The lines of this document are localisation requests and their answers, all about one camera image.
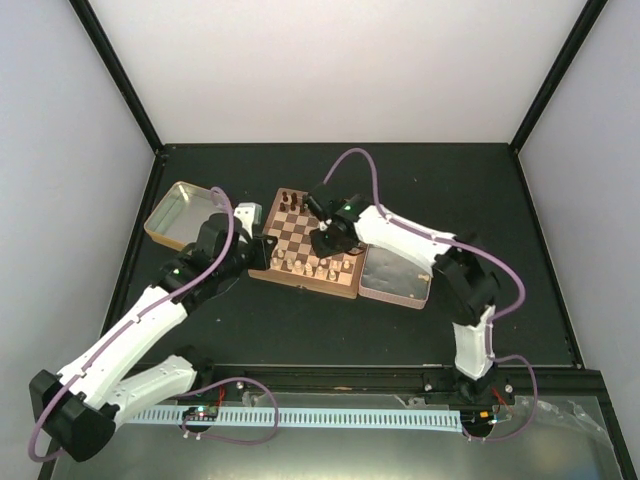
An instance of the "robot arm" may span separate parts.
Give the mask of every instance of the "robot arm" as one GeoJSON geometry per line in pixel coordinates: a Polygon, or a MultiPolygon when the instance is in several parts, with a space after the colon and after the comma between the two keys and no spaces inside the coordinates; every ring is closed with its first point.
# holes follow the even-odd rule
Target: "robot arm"
{"type": "MultiPolygon", "coordinates": [[[[306,198],[309,211],[320,221],[311,232],[311,243],[318,257],[348,252],[363,242],[385,248],[428,272],[433,280],[431,298],[451,312],[456,340],[456,369],[476,382],[493,365],[491,329],[487,320],[495,313],[499,285],[493,273],[485,273],[474,255],[458,251],[430,238],[456,240],[452,233],[439,232],[391,214],[382,216],[375,205],[360,195],[348,201],[335,200],[320,185],[306,198]],[[418,235],[388,221],[395,220],[422,232],[418,235]]],[[[464,243],[474,243],[465,238],[464,243]]]]}
{"type": "Polygon", "coordinates": [[[219,256],[228,220],[224,214],[212,215],[202,225],[195,244],[162,267],[157,281],[145,289],[136,304],[96,344],[57,375],[42,370],[31,380],[29,390],[37,419],[63,385],[80,377],[44,423],[44,430],[76,461],[94,456],[137,413],[207,380],[202,375],[210,368],[210,362],[198,358],[188,348],[149,370],[124,377],[165,333],[214,297],[221,282],[237,277],[247,268],[269,268],[277,239],[252,235],[252,227],[259,223],[260,215],[259,205],[240,204],[234,212],[231,248],[217,270],[191,290],[140,317],[144,308],[198,277],[219,256]],[[101,349],[87,367],[87,361],[101,349]]]}

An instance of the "red wire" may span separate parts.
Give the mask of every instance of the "red wire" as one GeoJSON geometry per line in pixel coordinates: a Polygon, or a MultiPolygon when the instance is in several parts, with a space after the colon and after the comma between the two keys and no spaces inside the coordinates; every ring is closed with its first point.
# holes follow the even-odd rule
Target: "red wire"
{"type": "Polygon", "coordinates": [[[220,389],[218,390],[218,403],[216,404],[218,407],[222,405],[222,401],[224,400],[225,394],[226,394],[226,391],[224,387],[220,387],[220,389]]]}
{"type": "Polygon", "coordinates": [[[507,407],[507,410],[509,410],[512,414],[513,414],[513,409],[511,408],[511,406],[504,401],[504,399],[500,396],[500,394],[498,393],[498,390],[496,390],[496,387],[491,387],[491,391],[493,392],[493,395],[495,397],[497,397],[498,401],[504,405],[505,407],[507,407]]]}

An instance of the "black table surface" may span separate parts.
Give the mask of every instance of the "black table surface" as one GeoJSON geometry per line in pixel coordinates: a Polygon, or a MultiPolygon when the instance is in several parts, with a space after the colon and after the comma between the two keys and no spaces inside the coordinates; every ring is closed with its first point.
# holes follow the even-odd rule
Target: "black table surface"
{"type": "MultiPolygon", "coordinates": [[[[207,188],[218,185],[232,200],[260,203],[266,217],[278,188],[311,189],[351,146],[170,146],[155,203],[182,180],[207,188]]],[[[523,278],[527,301],[496,322],[496,355],[520,353],[536,365],[575,362],[546,247],[518,159],[507,145],[361,146],[374,156],[381,200],[388,208],[437,230],[477,232],[485,248],[523,278]]],[[[343,162],[331,186],[344,196],[370,193],[364,158],[356,154],[343,162]]],[[[173,255],[144,235],[128,282],[126,309],[173,255]]],[[[516,288],[506,274],[497,274],[500,308],[515,299],[516,288]]],[[[451,365],[455,357],[450,313],[429,302],[423,310],[413,310],[363,297],[348,300],[251,279],[246,273],[228,293],[167,333],[141,363],[158,363],[184,345],[195,346],[216,364],[422,366],[451,365]]]]}

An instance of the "black metal beam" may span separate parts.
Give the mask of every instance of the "black metal beam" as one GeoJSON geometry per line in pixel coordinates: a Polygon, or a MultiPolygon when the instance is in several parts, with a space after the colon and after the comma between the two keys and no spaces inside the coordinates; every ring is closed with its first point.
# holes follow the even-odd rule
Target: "black metal beam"
{"type": "Polygon", "coordinates": [[[142,196],[142,203],[140,204],[140,209],[138,210],[138,215],[136,216],[136,220],[133,225],[133,232],[131,233],[131,238],[129,239],[129,244],[127,245],[127,250],[124,254],[124,260],[122,261],[122,267],[120,267],[120,273],[118,274],[116,286],[113,291],[113,297],[111,298],[111,303],[107,310],[107,317],[102,325],[101,335],[107,333],[109,328],[111,328],[111,326],[115,324],[122,315],[124,302],[127,298],[129,281],[133,273],[133,267],[136,259],[138,258],[138,251],[140,250],[140,245],[142,244],[142,239],[145,235],[143,224],[147,218],[149,218],[149,215],[151,215],[154,199],[158,191],[158,186],[160,184],[160,179],[162,178],[162,171],[166,161],[166,155],[156,155],[153,166],[151,167],[149,180],[147,181],[147,186],[145,187],[144,194],[142,196]]]}
{"type": "MultiPolygon", "coordinates": [[[[543,396],[585,396],[595,397],[602,410],[609,438],[613,443],[618,465],[625,480],[637,480],[637,475],[631,461],[620,425],[616,418],[611,399],[600,372],[595,370],[573,368],[536,368],[538,393],[543,396]]],[[[423,368],[366,368],[366,367],[262,367],[262,366],[217,366],[215,380],[235,376],[248,376],[265,384],[275,392],[290,393],[368,393],[368,394],[398,394],[424,395],[431,404],[448,405],[453,409],[470,408],[456,400],[455,395],[447,395],[438,391],[438,384],[442,378],[451,377],[451,368],[423,367],[423,368]],[[425,393],[425,380],[433,383],[433,390],[425,393]]],[[[525,368],[500,366],[494,378],[495,385],[513,387],[513,394],[504,394],[507,402],[513,401],[513,395],[531,395],[533,388],[529,372],[525,368]]],[[[229,388],[230,398],[239,396],[242,392],[259,389],[247,385],[242,391],[229,388]]],[[[203,401],[215,401],[217,396],[203,394],[195,399],[200,404],[203,401]]]]}
{"type": "MultiPolygon", "coordinates": [[[[51,440],[49,442],[49,447],[47,448],[47,456],[51,455],[53,452],[58,450],[60,445],[55,440],[51,440]]],[[[38,474],[38,480],[51,480],[53,478],[53,470],[56,466],[57,460],[52,462],[46,462],[42,464],[40,468],[40,473],[38,474]]]]}
{"type": "Polygon", "coordinates": [[[565,40],[555,62],[553,62],[547,78],[544,79],[540,90],[529,107],[529,111],[511,141],[511,148],[516,153],[522,150],[536,123],[538,123],[542,112],[549,103],[549,100],[551,100],[553,93],[556,91],[556,88],[558,88],[565,73],[567,73],[571,62],[573,62],[584,40],[587,38],[587,35],[589,35],[591,27],[596,23],[600,12],[602,12],[606,4],[607,0],[587,0],[578,20],[571,29],[571,33],[569,33],[569,36],[565,40]]]}
{"type": "MultiPolygon", "coordinates": [[[[520,177],[520,181],[522,185],[527,185],[527,179],[524,174],[524,170],[522,169],[522,162],[520,161],[520,157],[518,153],[511,150],[510,152],[511,158],[513,160],[513,165],[518,172],[518,176],[520,177]]],[[[544,253],[545,263],[547,268],[549,269],[549,276],[551,277],[551,284],[553,286],[553,290],[555,292],[555,298],[558,303],[558,308],[560,312],[562,312],[562,319],[564,320],[565,329],[567,331],[567,336],[565,340],[567,342],[567,348],[570,353],[573,355],[576,367],[581,368],[584,365],[584,359],[582,358],[582,352],[580,351],[580,346],[578,344],[578,338],[576,337],[575,331],[573,330],[573,325],[571,324],[571,320],[569,318],[569,311],[567,310],[567,305],[564,302],[564,298],[562,297],[562,291],[560,290],[560,283],[558,282],[558,276],[556,275],[556,271],[553,268],[553,262],[551,261],[551,255],[549,254],[549,248],[547,246],[547,241],[544,237],[544,233],[542,232],[542,226],[540,225],[540,219],[538,217],[538,212],[536,211],[536,207],[533,203],[533,198],[531,197],[531,191],[528,188],[524,189],[524,194],[527,199],[527,204],[529,205],[529,210],[531,211],[531,218],[534,220],[536,234],[538,236],[538,241],[544,245],[542,249],[544,253]]]]}
{"type": "Polygon", "coordinates": [[[163,144],[88,0],[69,0],[154,153],[163,144]]]}

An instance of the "wooden chessboard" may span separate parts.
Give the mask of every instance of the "wooden chessboard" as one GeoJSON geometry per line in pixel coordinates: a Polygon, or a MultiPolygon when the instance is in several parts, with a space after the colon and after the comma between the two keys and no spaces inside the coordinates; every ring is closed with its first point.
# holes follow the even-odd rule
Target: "wooden chessboard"
{"type": "Polygon", "coordinates": [[[249,270],[249,276],[330,295],[356,298],[365,255],[343,253],[322,260],[314,255],[309,232],[318,227],[318,220],[306,209],[300,213],[305,194],[306,192],[291,188],[278,190],[263,230],[267,235],[278,237],[271,268],[266,271],[249,270]],[[293,193],[297,195],[297,205],[291,204],[293,193]]]}

